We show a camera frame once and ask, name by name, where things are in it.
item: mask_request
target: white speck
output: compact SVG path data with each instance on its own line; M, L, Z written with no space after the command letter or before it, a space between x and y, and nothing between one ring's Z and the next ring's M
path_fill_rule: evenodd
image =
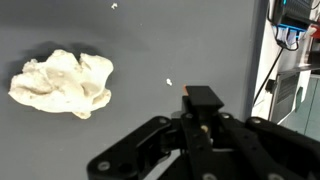
M167 79L167 84L168 84L169 86L172 86L172 81L171 81L171 79Z
M117 7L118 7L118 4L117 4L117 3L113 3L112 6L111 6L111 8L112 8L113 10L115 10Z

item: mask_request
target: gray table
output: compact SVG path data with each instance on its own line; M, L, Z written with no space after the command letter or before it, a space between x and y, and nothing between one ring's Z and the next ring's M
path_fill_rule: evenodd
M2 0L1 179L85 180L89 160L128 131L179 111L184 84L210 85L225 102L223 110L244 119L251 110L266 3ZM112 100L89 120L36 111L7 95L25 62L44 60L57 48L114 63L107 83Z

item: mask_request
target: small white debris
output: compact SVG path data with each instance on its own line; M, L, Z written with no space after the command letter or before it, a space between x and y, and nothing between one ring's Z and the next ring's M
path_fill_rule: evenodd
M171 81L171 79L167 79L167 84L168 84L169 86L172 86L172 81Z
M113 10L115 10L117 7L118 7L118 3L113 3L112 6L111 6L111 8L112 8Z

